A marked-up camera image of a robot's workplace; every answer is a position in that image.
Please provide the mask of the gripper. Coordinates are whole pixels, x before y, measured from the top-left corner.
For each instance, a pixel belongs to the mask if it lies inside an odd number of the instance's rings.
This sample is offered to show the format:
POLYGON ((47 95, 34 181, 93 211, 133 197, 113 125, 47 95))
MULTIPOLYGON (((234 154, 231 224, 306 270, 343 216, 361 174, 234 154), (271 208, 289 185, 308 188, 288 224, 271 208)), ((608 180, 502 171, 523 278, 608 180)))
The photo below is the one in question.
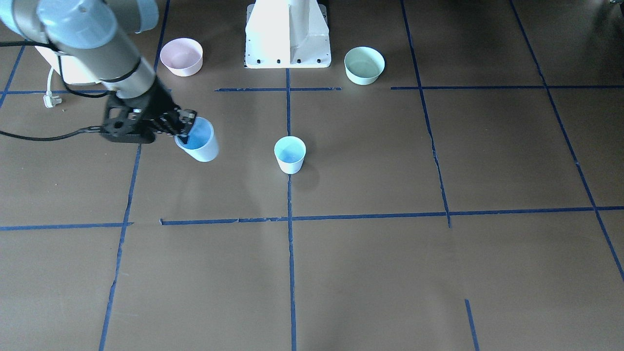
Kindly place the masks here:
POLYGON ((115 91, 108 93, 106 106, 129 107, 134 116, 139 117, 154 134, 167 134, 177 137, 184 145, 189 142, 197 112, 192 109, 180 109, 174 103, 169 91, 159 78, 145 93, 134 98, 121 98, 115 91))

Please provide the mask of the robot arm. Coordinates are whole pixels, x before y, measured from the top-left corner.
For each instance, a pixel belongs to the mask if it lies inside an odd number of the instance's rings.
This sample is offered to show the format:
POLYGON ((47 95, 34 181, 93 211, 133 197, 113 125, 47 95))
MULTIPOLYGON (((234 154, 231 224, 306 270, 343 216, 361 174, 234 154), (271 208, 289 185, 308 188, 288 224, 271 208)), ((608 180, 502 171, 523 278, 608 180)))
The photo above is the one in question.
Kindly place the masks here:
POLYGON ((128 33, 141 33, 158 22, 153 0, 3 0, 1 21, 20 41, 2 47, 46 47, 57 58, 70 56, 84 64, 106 88, 103 122, 56 137, 3 136, 49 142, 98 133, 111 142, 147 144, 157 134, 186 144, 197 119, 182 109, 143 58, 128 33))

